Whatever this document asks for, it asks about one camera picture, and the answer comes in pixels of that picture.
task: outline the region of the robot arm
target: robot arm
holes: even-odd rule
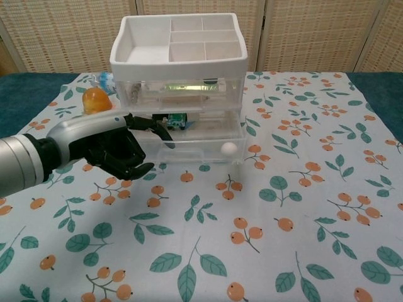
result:
[[[29,134],[0,139],[0,196],[40,184],[54,169],[82,158],[119,179],[144,176],[154,164],[143,164],[145,153],[129,130],[150,130],[172,141],[158,121],[120,110],[63,121],[39,140]]]

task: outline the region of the green leaf print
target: green leaf print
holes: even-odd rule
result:
[[[134,238],[136,238],[138,242],[140,242],[141,244],[144,243],[145,240],[144,231],[139,224],[137,224],[136,227],[134,228],[133,234]]]
[[[178,277],[178,289],[183,302],[189,302],[196,287],[196,273],[192,266],[185,266]]]
[[[270,186],[277,190],[284,190],[288,187],[287,181],[282,176],[273,176],[270,179]]]
[[[323,266],[318,266],[317,264],[308,264],[307,270],[309,271],[309,274],[313,275],[316,279],[334,279],[333,275]]]
[[[341,252],[339,240],[335,240],[332,245],[333,252],[339,255]]]
[[[387,266],[400,267],[403,266],[402,257],[389,247],[381,246],[377,250],[378,258]]]
[[[162,225],[146,225],[145,228],[150,233],[153,233],[155,235],[169,235],[174,233],[170,228]]]
[[[26,298],[35,299],[31,288],[25,284],[20,285],[20,293]]]
[[[21,239],[21,247],[23,249],[35,249],[38,246],[38,239],[36,239],[34,236],[26,236]]]
[[[102,222],[97,224],[93,230],[95,238],[107,238],[112,234],[112,226],[110,223]]]
[[[285,293],[293,288],[295,284],[295,275],[293,272],[282,272],[276,278],[277,293]]]
[[[317,241],[321,242],[325,240],[326,238],[326,233],[325,230],[323,229],[323,226],[321,226],[318,231],[317,231]]]
[[[49,302],[49,297],[50,297],[50,290],[49,288],[45,288],[41,294],[42,301]]]
[[[321,297],[316,287],[304,277],[301,277],[301,288],[309,302],[321,302]]]
[[[227,277],[227,269],[224,263],[216,256],[209,254],[201,255],[200,265],[201,268],[209,274]]]
[[[95,266],[99,261],[99,255],[97,252],[92,252],[87,254],[84,257],[84,265],[85,266]]]
[[[9,247],[0,256],[0,274],[6,270],[14,258],[14,249]]]
[[[158,214],[155,213],[142,213],[142,214],[138,214],[135,216],[130,217],[130,220],[148,220],[148,219],[153,219],[153,218],[157,218],[159,217]]]
[[[361,265],[361,272],[368,280],[374,283],[388,284],[390,282],[389,272],[378,262],[363,262]]]
[[[154,260],[150,266],[150,271],[152,272],[167,272],[173,270],[175,267],[179,266],[182,262],[182,256],[165,253]]]
[[[74,235],[65,244],[66,249],[69,252],[81,252],[85,250],[89,245],[89,235],[87,234],[78,234]]]

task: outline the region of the ping pong ball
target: ping pong ball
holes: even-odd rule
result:
[[[221,153],[227,156],[234,155],[237,151],[238,147],[234,143],[226,142],[221,146]]]

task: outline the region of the table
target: table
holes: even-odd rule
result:
[[[20,133],[80,115],[88,77]],[[346,74],[248,73],[241,117],[240,167],[82,160],[0,199],[2,300],[401,301],[403,147]]]

